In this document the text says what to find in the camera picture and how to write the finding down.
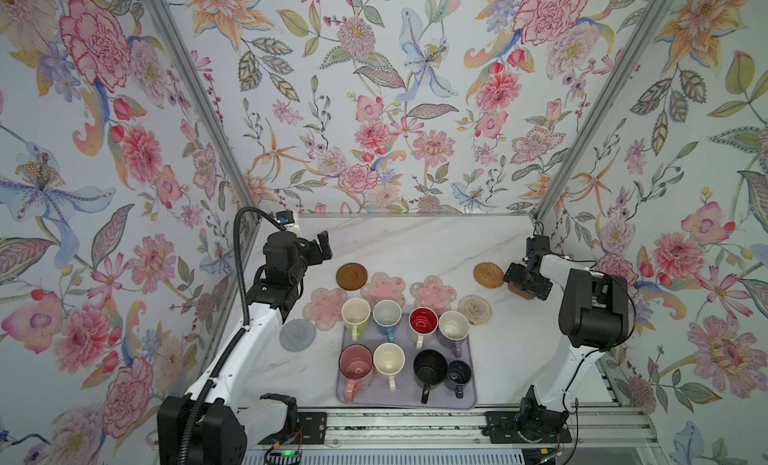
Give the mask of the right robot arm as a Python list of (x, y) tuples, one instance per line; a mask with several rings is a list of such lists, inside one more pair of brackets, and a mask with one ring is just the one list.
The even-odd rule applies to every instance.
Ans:
[(526, 240), (525, 258), (509, 266), (504, 281), (543, 301), (553, 289), (562, 291), (561, 340), (521, 399), (513, 429), (524, 442), (564, 442), (562, 432), (576, 414), (576, 392), (587, 372), (631, 335), (634, 305), (627, 281), (553, 253), (549, 238), (540, 234)]

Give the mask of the woven rattan round coaster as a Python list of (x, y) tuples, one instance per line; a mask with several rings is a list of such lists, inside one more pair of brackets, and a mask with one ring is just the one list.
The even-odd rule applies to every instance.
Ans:
[(473, 269), (473, 278), (482, 287), (496, 289), (505, 284), (504, 271), (494, 263), (482, 262)]

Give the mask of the brown paw shaped coaster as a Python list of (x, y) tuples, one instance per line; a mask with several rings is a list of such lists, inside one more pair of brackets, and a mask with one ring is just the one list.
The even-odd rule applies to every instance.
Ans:
[(521, 290), (516, 286), (514, 286), (513, 284), (508, 284), (507, 288), (512, 294), (517, 295), (518, 297), (524, 300), (534, 300), (536, 298), (534, 294), (531, 294), (530, 292), (527, 292), (525, 290)]

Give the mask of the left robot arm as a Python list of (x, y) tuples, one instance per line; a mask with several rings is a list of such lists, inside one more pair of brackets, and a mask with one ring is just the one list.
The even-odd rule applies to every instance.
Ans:
[[(239, 241), (241, 223), (249, 213), (276, 229), (266, 239), (265, 262), (251, 284), (246, 282)], [(255, 363), (302, 297), (308, 268), (331, 259), (329, 237), (322, 232), (307, 240), (293, 212), (270, 216), (256, 207), (237, 212), (233, 233), (242, 316), (212, 364), (183, 395), (161, 404), (157, 426), (162, 464), (240, 464), (251, 446), (276, 449), (298, 439), (302, 430), (293, 397), (267, 393), (251, 407), (240, 400)]]

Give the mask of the pink flower coaster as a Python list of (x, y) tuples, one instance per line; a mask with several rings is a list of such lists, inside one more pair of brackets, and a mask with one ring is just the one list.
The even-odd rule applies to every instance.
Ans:
[(337, 322), (343, 321), (341, 309), (347, 300), (347, 292), (341, 288), (315, 289), (309, 303), (302, 310), (302, 316), (319, 331), (329, 331)]
[(360, 294), (371, 308), (385, 300), (394, 301), (400, 307), (404, 307), (406, 304), (405, 288), (406, 282), (403, 278), (390, 277), (384, 272), (377, 272), (372, 275), (370, 282), (360, 289)]
[(430, 275), (422, 282), (416, 282), (410, 287), (415, 308), (428, 308), (438, 316), (452, 309), (457, 298), (456, 290), (446, 285), (440, 277)]

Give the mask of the white embroidered round coaster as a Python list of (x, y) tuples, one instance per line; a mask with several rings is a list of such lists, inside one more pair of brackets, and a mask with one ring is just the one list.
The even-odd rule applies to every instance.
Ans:
[(458, 311), (473, 326), (484, 325), (493, 318), (493, 310), (489, 302), (477, 295), (462, 298), (458, 305)]

